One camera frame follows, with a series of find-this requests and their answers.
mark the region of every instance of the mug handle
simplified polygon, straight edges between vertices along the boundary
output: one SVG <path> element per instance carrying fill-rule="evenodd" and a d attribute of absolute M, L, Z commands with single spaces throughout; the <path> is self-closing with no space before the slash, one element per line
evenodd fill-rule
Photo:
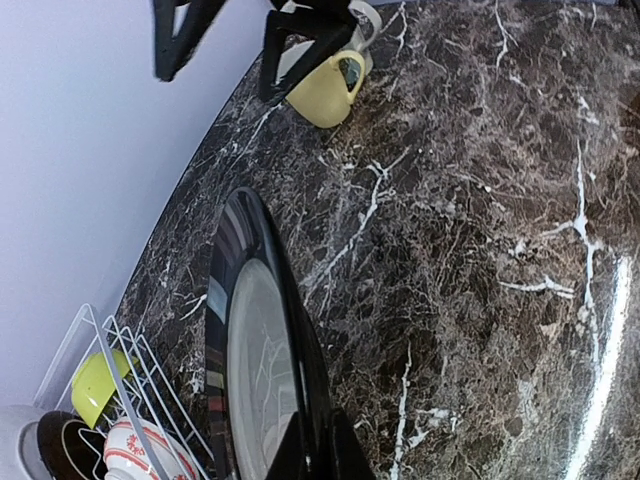
<path fill-rule="evenodd" d="M 337 69 L 339 68 L 338 63 L 340 62 L 340 60 L 344 60 L 345 58 L 354 60 L 360 66 L 358 81 L 353 87 L 353 90 L 347 92 L 347 102 L 349 103 L 349 105 L 351 105 L 355 101 L 356 95 L 360 91 L 360 87 L 362 87 L 362 82 L 364 81 L 364 72 L 366 72 L 367 66 L 364 62 L 364 57 L 355 50 L 342 50 L 341 52 L 336 53 L 329 59 L 329 64 L 332 68 Z"/>
<path fill-rule="evenodd" d="M 382 29 L 382 18 L 380 18 L 380 14 L 376 11 L 375 8 L 362 0 L 352 0 L 351 3 L 349 3 L 349 9 L 360 12 L 365 17 L 367 17 L 367 19 L 371 22 L 371 25 L 373 25 L 373 32 L 371 33 L 371 36 L 367 38 L 362 43 L 362 45 L 358 46 L 358 50 L 362 51 L 369 45 L 371 45 L 371 43 L 380 34 L 380 30 Z"/>

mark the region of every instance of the marble countertop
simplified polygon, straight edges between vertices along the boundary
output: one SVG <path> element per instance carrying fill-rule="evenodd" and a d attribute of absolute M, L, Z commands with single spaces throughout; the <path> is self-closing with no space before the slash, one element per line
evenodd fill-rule
<path fill-rule="evenodd" d="M 351 117 L 257 98 L 189 164 L 118 312 L 204 415 L 210 241 L 265 199 L 380 478 L 632 479 L 640 466 L 640 35 L 631 10 L 380 9 Z"/>

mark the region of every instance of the white wall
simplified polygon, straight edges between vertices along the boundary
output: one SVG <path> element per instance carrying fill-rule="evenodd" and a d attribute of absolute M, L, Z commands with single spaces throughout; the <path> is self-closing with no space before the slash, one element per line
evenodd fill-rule
<path fill-rule="evenodd" d="M 150 0 L 0 3 L 0 405 L 32 402 L 83 302 L 117 308 L 268 8 L 229 0 L 163 84 Z"/>

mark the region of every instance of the cup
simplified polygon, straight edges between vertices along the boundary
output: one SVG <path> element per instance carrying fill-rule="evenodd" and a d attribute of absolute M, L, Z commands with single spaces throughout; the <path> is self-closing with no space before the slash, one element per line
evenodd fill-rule
<path fill-rule="evenodd" d="M 281 11 L 284 13 L 293 13 L 297 7 L 308 8 L 304 5 L 298 5 L 295 2 L 289 0 L 284 4 Z M 366 64 L 365 73 L 366 75 L 369 75 L 371 69 L 373 68 L 373 58 L 371 58 L 371 52 L 369 52 L 369 45 L 371 45 L 371 43 L 380 34 L 380 30 L 382 29 L 382 19 L 380 18 L 380 14 L 378 14 L 375 8 L 373 8 L 363 0 L 352 0 L 351 3 L 349 3 L 349 10 L 364 15 L 373 27 L 369 37 L 365 38 L 364 33 L 362 33 L 362 28 L 360 27 L 360 25 L 357 25 L 355 30 L 353 31 L 351 40 L 343 47 L 343 50 L 355 50 L 356 52 L 362 54 Z M 348 60 L 348 65 L 349 67 L 345 74 L 347 78 L 347 84 L 354 85 L 357 82 L 358 77 L 360 76 L 360 73 L 357 70 L 358 65 L 356 62 L 352 62 L 350 60 Z"/>
<path fill-rule="evenodd" d="M 282 54 L 278 77 L 296 63 L 311 43 L 299 43 Z M 365 61 L 360 53 L 342 50 L 321 63 L 287 95 L 291 106 L 317 127 L 331 128 L 342 123 L 349 116 L 351 105 L 362 87 L 364 74 L 359 73 L 355 86 L 351 90 L 347 88 L 339 65 L 346 59 L 353 60 L 359 72 L 365 71 Z"/>

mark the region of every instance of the white mug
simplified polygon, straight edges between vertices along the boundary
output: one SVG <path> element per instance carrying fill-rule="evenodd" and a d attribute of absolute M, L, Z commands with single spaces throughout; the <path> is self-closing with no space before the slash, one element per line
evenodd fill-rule
<path fill-rule="evenodd" d="M 298 5 L 292 0 L 289 0 L 284 4 L 281 11 L 284 13 L 293 13 L 297 7 L 308 8 L 305 5 Z M 356 52 L 362 54 L 367 66 L 365 75 L 368 75 L 373 68 L 373 58 L 371 58 L 371 53 L 369 52 L 369 45 L 371 45 L 371 43 L 380 34 L 380 30 L 382 28 L 382 19 L 380 18 L 380 14 L 376 12 L 375 8 L 373 8 L 363 0 L 352 0 L 351 3 L 349 3 L 349 10 L 361 13 L 367 18 L 367 20 L 369 20 L 369 22 L 373 26 L 371 35 L 369 35 L 369 38 L 365 38 L 360 25 L 356 25 L 356 28 L 353 31 L 353 35 L 351 36 L 351 40 L 344 47 L 342 47 L 342 50 L 355 50 Z M 348 84 L 355 84 L 357 79 L 359 78 L 358 69 L 360 67 L 358 67 L 356 62 L 348 62 L 349 68 L 346 73 L 346 80 Z"/>

